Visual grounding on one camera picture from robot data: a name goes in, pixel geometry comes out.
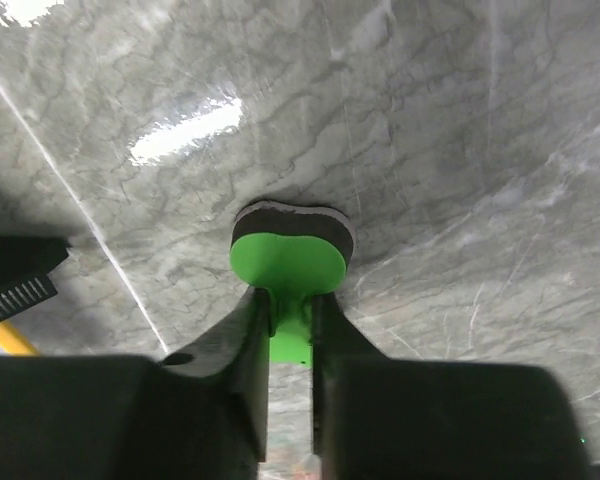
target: green object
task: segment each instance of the green object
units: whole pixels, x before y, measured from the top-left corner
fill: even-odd
[[[344,280],[347,262],[340,251],[319,237],[253,233],[234,242],[229,261],[238,278],[271,296],[271,360],[310,366],[310,298],[333,292]]]

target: marble tile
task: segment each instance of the marble tile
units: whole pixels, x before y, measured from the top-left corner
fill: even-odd
[[[10,3],[0,231],[75,245],[15,319],[43,350],[187,343],[244,290],[246,202],[331,203],[365,333],[551,368],[600,459],[600,0]],[[308,379],[275,372],[263,475],[292,478]]]

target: yellow stick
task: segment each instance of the yellow stick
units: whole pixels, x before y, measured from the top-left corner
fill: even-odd
[[[0,322],[0,348],[11,355],[40,355],[9,320]]]

